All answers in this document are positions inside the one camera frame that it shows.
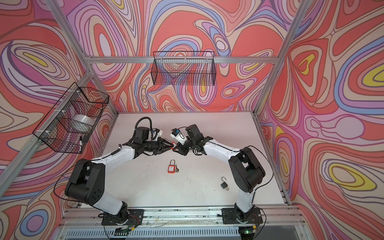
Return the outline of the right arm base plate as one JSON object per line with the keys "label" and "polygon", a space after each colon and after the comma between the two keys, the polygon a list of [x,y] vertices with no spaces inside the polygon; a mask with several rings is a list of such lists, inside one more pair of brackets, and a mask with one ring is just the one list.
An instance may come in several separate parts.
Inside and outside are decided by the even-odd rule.
{"label": "right arm base plate", "polygon": [[222,213],[218,216],[222,218],[225,225],[254,224],[258,226],[264,222],[261,209],[257,207],[252,207],[246,213],[243,213],[238,207],[223,208]]}

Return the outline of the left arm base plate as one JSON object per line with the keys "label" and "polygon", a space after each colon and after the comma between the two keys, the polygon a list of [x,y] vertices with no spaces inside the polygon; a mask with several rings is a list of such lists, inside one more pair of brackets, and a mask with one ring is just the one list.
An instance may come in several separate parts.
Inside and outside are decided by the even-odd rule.
{"label": "left arm base plate", "polygon": [[111,215],[103,213],[102,226],[140,226],[143,222],[144,209],[128,209],[126,213]]}

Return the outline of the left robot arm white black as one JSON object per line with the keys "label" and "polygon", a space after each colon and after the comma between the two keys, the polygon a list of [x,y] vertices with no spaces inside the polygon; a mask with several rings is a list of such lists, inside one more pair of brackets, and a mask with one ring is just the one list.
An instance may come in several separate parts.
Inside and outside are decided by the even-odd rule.
{"label": "left robot arm white black", "polygon": [[142,154],[156,156],[171,150],[174,144],[161,135],[159,129],[138,127],[133,137],[120,144],[115,151],[92,160],[78,161],[67,183],[65,195],[113,217],[127,219],[130,215],[127,204],[105,190],[106,173]]}

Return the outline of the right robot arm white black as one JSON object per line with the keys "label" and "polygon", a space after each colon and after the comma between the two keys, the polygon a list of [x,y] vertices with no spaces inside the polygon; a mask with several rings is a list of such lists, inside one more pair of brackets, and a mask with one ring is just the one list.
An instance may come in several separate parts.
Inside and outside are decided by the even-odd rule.
{"label": "right robot arm white black", "polygon": [[173,151],[186,156],[189,152],[197,155],[214,157],[227,164],[231,169],[233,179],[239,188],[239,194],[233,208],[226,208],[222,218],[227,223],[247,223],[255,216],[255,190],[263,181],[266,172],[260,161],[249,147],[236,149],[219,143],[212,137],[205,137],[197,127],[186,127],[184,136],[180,129],[172,129],[171,137],[178,143]]}

